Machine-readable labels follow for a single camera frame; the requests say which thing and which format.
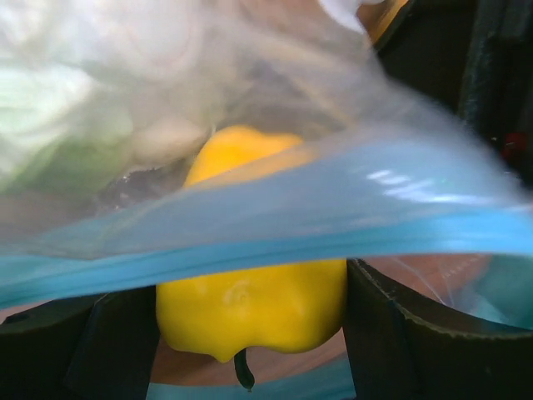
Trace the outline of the yellow fake bell pepper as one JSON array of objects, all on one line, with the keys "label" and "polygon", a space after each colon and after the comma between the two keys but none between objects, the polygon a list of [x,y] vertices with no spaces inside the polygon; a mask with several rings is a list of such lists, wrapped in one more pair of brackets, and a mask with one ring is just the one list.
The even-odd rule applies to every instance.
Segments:
[{"label": "yellow fake bell pepper", "polygon": [[346,260],[297,262],[161,283],[156,317],[171,348],[226,363],[250,347],[320,347],[341,328],[346,294]]}]

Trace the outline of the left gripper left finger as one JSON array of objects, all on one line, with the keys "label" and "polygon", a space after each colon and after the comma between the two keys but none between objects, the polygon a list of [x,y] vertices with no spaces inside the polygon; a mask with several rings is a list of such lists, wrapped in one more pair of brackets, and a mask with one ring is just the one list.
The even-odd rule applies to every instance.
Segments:
[{"label": "left gripper left finger", "polygon": [[1,325],[1,397],[143,399],[159,337],[154,287],[18,312]]}]

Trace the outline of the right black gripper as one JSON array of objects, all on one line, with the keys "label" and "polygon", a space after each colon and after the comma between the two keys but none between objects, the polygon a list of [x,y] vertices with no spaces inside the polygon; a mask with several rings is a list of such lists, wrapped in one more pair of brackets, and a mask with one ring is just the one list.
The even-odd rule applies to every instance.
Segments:
[{"label": "right black gripper", "polygon": [[532,169],[530,1],[387,1],[372,40],[390,75]]}]

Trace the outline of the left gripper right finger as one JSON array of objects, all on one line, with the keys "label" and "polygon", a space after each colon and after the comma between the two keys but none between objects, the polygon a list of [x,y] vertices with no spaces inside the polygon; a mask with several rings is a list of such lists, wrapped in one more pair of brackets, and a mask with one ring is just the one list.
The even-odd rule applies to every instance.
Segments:
[{"label": "left gripper right finger", "polygon": [[358,399],[530,399],[532,332],[456,311],[347,263],[343,330]]}]

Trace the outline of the clear zip top bag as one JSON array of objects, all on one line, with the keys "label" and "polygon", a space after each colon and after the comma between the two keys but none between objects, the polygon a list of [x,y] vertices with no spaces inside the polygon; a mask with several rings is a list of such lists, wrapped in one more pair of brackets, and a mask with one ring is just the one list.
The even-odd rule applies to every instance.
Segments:
[{"label": "clear zip top bag", "polygon": [[[1,325],[52,301],[359,259],[532,332],[532,169],[396,79],[387,1],[4,1],[1,64],[78,68],[132,120],[90,197],[1,173]],[[358,399],[340,330],[228,362],[159,343],[143,399]]]}]

